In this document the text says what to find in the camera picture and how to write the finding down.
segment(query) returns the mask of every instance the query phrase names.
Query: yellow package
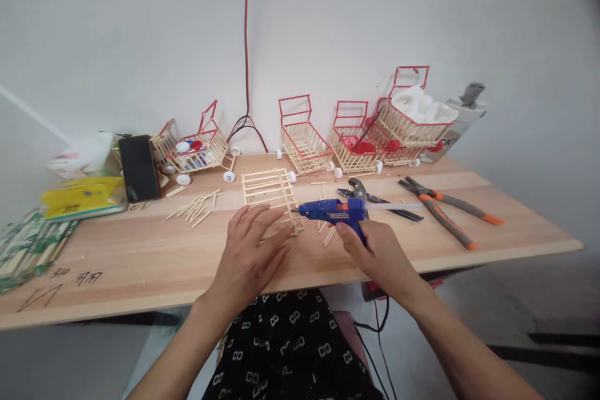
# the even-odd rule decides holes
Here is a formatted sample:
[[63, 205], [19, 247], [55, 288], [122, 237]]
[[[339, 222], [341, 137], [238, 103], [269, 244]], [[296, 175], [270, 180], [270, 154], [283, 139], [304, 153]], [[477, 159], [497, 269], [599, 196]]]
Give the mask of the yellow package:
[[122, 177], [75, 179], [44, 192], [41, 202], [46, 219], [55, 222], [120, 213], [128, 206]]

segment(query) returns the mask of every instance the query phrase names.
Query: black pliers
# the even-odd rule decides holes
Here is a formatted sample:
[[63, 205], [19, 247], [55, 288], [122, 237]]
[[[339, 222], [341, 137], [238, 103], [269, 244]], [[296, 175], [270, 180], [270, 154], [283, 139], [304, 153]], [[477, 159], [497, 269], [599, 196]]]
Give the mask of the black pliers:
[[[351, 178], [348, 180], [348, 184], [354, 188], [354, 190], [349, 191], [348, 189], [338, 189], [337, 193], [342, 197], [346, 198], [361, 198], [364, 201], [371, 201], [373, 203], [389, 203], [389, 201], [380, 199], [372, 194], [369, 194], [367, 190], [364, 188], [364, 185], [358, 178]], [[405, 219], [412, 220], [413, 222], [420, 222], [423, 220], [423, 217], [418, 214], [414, 214], [413, 212], [407, 211], [405, 209], [388, 209], [390, 213], [397, 214], [400, 217], [404, 217]]]

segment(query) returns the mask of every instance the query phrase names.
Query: orange-handled pliers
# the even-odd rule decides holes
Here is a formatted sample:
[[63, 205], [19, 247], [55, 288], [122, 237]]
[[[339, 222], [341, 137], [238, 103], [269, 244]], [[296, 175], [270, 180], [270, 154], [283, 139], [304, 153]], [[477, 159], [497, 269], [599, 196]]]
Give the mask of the orange-handled pliers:
[[502, 225], [504, 223], [502, 219], [499, 219], [496, 216], [492, 216], [491, 214], [480, 210], [479, 208], [467, 203], [466, 201], [441, 194], [440, 192], [437, 192], [433, 189], [429, 189], [428, 187], [419, 184], [411, 177], [406, 177], [406, 180], [398, 181], [398, 184], [415, 194], [419, 198], [419, 200], [423, 202], [423, 204], [429, 210], [429, 212], [433, 214], [436, 220], [440, 222], [444, 226], [444, 228], [446, 228], [450, 233], [452, 233], [454, 237], [458, 239], [460, 243], [469, 250], [475, 250], [477, 248], [477, 243], [473, 241], [457, 224], [452, 222], [447, 215], [444, 214], [444, 211], [441, 210], [441, 208], [438, 206], [435, 200], [441, 201], [452, 206], [456, 206], [457, 208], [462, 209], [466, 213], [472, 214], [473, 216], [484, 220], [488, 223], [491, 223], [492, 225]]

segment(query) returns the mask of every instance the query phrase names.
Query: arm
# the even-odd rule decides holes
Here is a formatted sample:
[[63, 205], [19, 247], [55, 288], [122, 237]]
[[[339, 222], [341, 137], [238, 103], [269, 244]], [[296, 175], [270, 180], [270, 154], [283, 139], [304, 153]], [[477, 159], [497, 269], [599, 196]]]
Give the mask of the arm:
[[293, 226], [262, 244], [267, 228], [283, 213], [268, 205], [241, 208], [227, 227], [227, 244], [211, 287], [198, 297], [185, 323], [127, 397], [184, 400], [200, 369], [231, 321], [269, 284], [289, 246]]
[[387, 224], [360, 222], [368, 250], [345, 224], [336, 226], [344, 248], [415, 319], [461, 399], [541, 399], [481, 342], [414, 270]]

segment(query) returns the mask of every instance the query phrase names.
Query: wire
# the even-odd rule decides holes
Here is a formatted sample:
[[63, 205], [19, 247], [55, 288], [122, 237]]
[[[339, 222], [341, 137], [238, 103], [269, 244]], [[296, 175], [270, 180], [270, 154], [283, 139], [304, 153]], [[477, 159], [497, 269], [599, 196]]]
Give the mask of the wire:
[[369, 353], [369, 349], [364, 344], [363, 337], [361, 336], [361, 333], [358, 331], [358, 328], [356, 328], [356, 326], [354, 328], [356, 330], [356, 334], [358, 334], [358, 337], [361, 338], [362, 346], [367, 351], [367, 355], [369, 355], [369, 359], [371, 360], [371, 365], [373, 366], [373, 370], [375, 370], [375, 375], [377, 375], [377, 379], [379, 380], [379, 384], [381, 385], [381, 389], [383, 389], [383, 393], [386, 395], [387, 400], [389, 400], [388, 392], [386, 391], [386, 387], [381, 382], [381, 378], [379, 377], [379, 372], [377, 372], [377, 367], [375, 366], [375, 363], [373, 362], [373, 358], [371, 357], [371, 353]]
[[367, 330], [374, 331], [375, 333], [381, 333], [383, 331], [383, 327], [386, 325], [386, 321], [388, 320], [388, 313], [389, 313], [389, 296], [386, 295], [386, 313], [384, 314], [383, 320], [381, 321], [381, 327], [379, 326], [379, 321], [377, 322], [377, 329], [374, 329], [370, 325], [361, 324], [358, 322], [354, 322], [354, 325], [359, 328], [365, 328]]
[[[269, 151], [267, 150], [267, 146], [264, 143], [263, 136], [261, 135], [260, 131], [258, 131], [256, 126], [254, 126], [254, 122], [252, 122], [252, 125], [246, 125], [246, 121], [248, 119], [252, 121], [252, 119], [250, 118], [250, 81], [248, 69], [248, 0], [244, 0], [244, 55], [246, 62], [246, 113], [236, 121], [235, 125], [231, 129], [231, 134], [227, 138], [227, 142], [229, 142], [232, 136], [238, 131], [240, 131], [242, 128], [253, 128], [256, 131], [256, 134], [258, 134], [258, 137], [261, 139], [264, 152], [268, 153]], [[233, 131], [242, 119], [244, 119], [244, 123], [242, 123], [235, 131]]]
[[[389, 307], [389, 297], [387, 298], [387, 305]], [[379, 313], [377, 311], [377, 302], [375, 302], [375, 318], [377, 319], [377, 328], [379, 328]], [[377, 340], [379, 341], [379, 350], [381, 350], [381, 356], [383, 357], [383, 363], [386, 365], [387, 379], [389, 380], [389, 385], [392, 387], [392, 393], [394, 394], [394, 400], [398, 400], [396, 397], [396, 390], [394, 389], [394, 383], [392, 383], [392, 377], [389, 375], [388, 362], [386, 361], [386, 355], [383, 353], [383, 348], [381, 347], [381, 333], [377, 333]]]

